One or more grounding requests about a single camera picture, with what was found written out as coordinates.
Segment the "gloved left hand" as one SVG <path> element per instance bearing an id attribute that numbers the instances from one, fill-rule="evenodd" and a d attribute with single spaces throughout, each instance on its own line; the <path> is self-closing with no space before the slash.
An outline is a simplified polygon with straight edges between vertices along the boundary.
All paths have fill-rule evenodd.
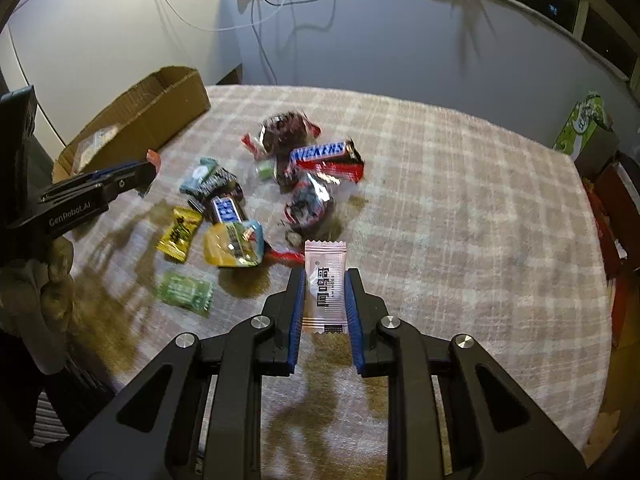
<path id="1" fill-rule="evenodd" d="M 60 237 L 42 261 L 14 261 L 1 268 L 1 329 L 21 338 L 38 370 L 47 375 L 62 370 L 66 360 L 73 260 L 73 244 Z"/>

